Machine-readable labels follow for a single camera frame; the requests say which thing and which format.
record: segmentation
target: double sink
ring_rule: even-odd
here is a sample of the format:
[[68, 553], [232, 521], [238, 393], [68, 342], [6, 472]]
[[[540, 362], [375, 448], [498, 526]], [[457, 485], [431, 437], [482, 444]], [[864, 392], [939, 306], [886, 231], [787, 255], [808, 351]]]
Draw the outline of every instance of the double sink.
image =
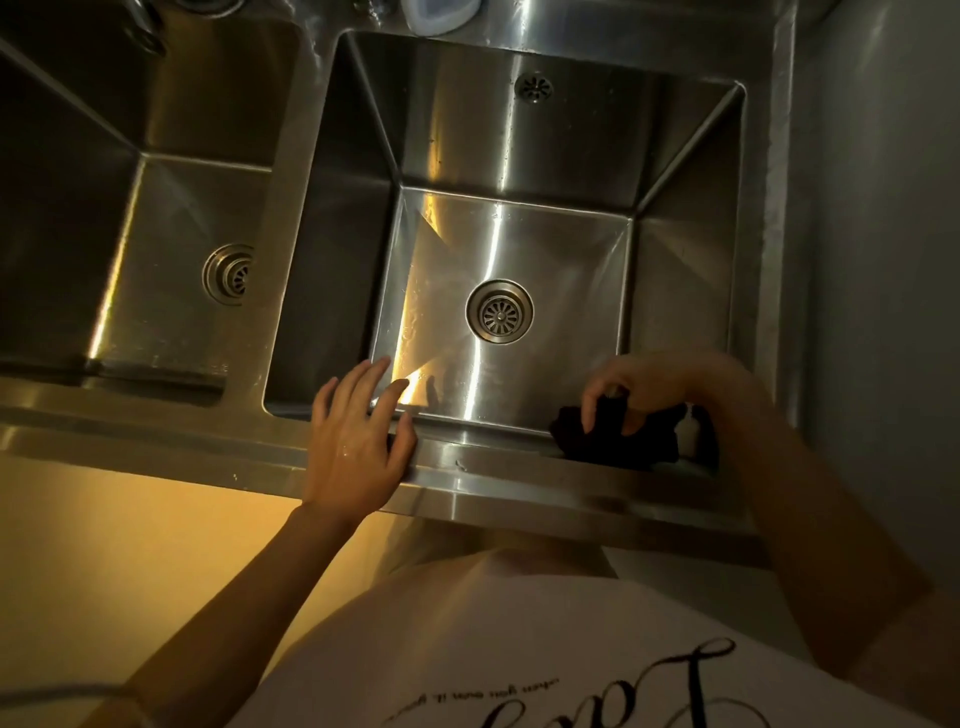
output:
[[762, 563], [723, 472], [547, 428], [625, 352], [789, 400], [789, 17], [171, 0], [148, 52], [122, 3], [45, 6], [0, 17], [1, 450], [293, 496], [319, 384], [387, 354], [420, 433], [388, 510]]

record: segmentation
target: overflow drain hole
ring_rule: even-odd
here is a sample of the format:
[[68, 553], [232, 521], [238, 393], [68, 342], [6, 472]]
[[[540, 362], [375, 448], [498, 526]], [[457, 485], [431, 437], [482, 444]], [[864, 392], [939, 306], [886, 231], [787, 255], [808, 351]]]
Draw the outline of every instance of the overflow drain hole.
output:
[[514, 93], [521, 101], [538, 104], [553, 96], [553, 84], [540, 73], [524, 73], [516, 79]]

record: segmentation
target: hand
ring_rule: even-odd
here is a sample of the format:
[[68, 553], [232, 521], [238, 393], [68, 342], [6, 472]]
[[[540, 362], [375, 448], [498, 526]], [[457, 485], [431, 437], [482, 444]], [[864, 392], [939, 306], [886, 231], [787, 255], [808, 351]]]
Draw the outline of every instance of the hand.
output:
[[373, 390], [389, 364], [389, 357], [375, 364], [364, 361], [339, 386], [336, 377], [327, 382], [313, 400], [303, 502], [352, 527], [386, 505], [417, 444], [413, 419], [405, 412], [387, 451], [390, 420], [407, 379], [387, 387], [367, 416]]
[[602, 366], [587, 383], [581, 401], [581, 422], [584, 432], [596, 424], [597, 400], [606, 392], [621, 386], [630, 392], [623, 434], [637, 432], [651, 412], [667, 409], [681, 402], [700, 403], [700, 384], [711, 373], [730, 369], [742, 370], [739, 363], [720, 352], [652, 352], [615, 356]]

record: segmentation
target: left hand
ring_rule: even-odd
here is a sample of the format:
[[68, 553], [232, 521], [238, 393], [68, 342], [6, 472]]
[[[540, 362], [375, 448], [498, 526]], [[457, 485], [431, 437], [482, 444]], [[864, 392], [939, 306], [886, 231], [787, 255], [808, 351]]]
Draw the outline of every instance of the left hand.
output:
[[327, 382], [313, 401], [303, 503], [352, 527], [386, 505], [417, 444], [413, 419], [405, 412], [387, 451], [390, 421], [407, 379], [387, 387], [367, 416], [376, 383], [389, 365], [389, 357], [361, 362], [339, 386], [336, 377]]

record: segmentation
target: sink drain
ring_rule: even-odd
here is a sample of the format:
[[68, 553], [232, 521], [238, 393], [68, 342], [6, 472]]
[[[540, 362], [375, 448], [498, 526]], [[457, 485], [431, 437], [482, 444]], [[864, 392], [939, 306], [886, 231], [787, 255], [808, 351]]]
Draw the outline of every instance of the sink drain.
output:
[[204, 264], [204, 289], [217, 303], [240, 305], [247, 292], [247, 275], [253, 260], [249, 245], [225, 245]]
[[553, 84], [540, 73], [524, 73], [514, 84], [516, 98], [528, 104], [538, 104], [553, 96]]
[[467, 299], [467, 323], [473, 333], [492, 344], [516, 341], [533, 319], [530, 296], [508, 280], [489, 280]]

